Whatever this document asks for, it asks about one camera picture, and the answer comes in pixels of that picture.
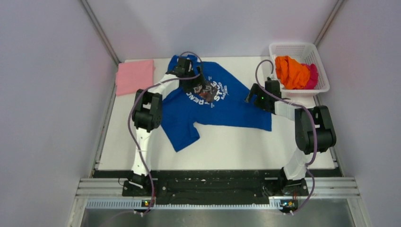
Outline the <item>blue printed t shirt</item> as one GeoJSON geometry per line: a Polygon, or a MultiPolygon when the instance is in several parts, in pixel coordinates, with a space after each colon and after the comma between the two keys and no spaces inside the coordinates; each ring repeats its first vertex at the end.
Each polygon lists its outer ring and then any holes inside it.
{"type": "Polygon", "coordinates": [[[196,142],[200,135],[194,124],[272,130],[271,113],[245,102],[250,90],[216,62],[200,63],[206,87],[184,92],[179,87],[163,100],[161,127],[176,152],[196,142]]]}

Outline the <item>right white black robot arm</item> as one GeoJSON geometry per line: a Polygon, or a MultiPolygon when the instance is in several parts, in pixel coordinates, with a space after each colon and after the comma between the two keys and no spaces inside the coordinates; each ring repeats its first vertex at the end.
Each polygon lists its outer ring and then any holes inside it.
{"type": "Polygon", "coordinates": [[[289,162],[280,170],[276,188],[281,194],[290,195],[304,179],[308,167],[318,153],[326,152],[336,144],[336,133],[327,106],[306,108],[282,98],[279,82],[267,80],[262,86],[254,83],[245,102],[274,115],[286,117],[295,123],[294,151],[289,162]]]}

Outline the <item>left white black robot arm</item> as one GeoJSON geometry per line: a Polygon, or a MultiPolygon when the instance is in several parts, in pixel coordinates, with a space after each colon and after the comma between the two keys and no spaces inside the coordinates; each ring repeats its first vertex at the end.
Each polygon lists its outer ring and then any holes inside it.
{"type": "Polygon", "coordinates": [[[204,87],[203,68],[199,58],[193,60],[179,56],[173,69],[167,71],[160,81],[136,92],[128,119],[128,130],[136,146],[128,183],[139,195],[149,194],[153,186],[147,151],[153,130],[162,122],[163,100],[178,88],[192,91],[199,85],[204,87]]]}

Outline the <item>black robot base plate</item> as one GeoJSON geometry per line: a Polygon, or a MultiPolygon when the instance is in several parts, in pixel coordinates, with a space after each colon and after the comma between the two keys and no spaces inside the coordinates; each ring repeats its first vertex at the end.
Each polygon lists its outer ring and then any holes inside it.
{"type": "Polygon", "coordinates": [[[124,181],[123,197],[151,197],[155,203],[191,205],[268,204],[269,197],[309,194],[306,181],[276,188],[280,170],[151,171],[153,186],[140,189],[124,181]]]}

